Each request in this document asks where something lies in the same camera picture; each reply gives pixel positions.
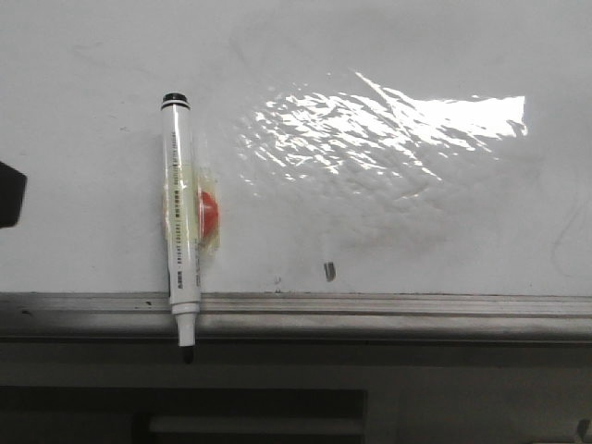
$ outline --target marker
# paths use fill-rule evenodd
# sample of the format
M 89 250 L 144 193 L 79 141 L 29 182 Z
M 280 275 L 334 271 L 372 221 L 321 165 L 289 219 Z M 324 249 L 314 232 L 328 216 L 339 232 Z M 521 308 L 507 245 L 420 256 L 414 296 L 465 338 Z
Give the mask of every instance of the marker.
M 183 360 L 190 363 L 195 345 L 195 318 L 200 310 L 199 225 L 193 176 L 190 106 L 172 92 L 163 98 L 165 153 L 165 225 L 168 244 L 170 305 L 177 321 Z

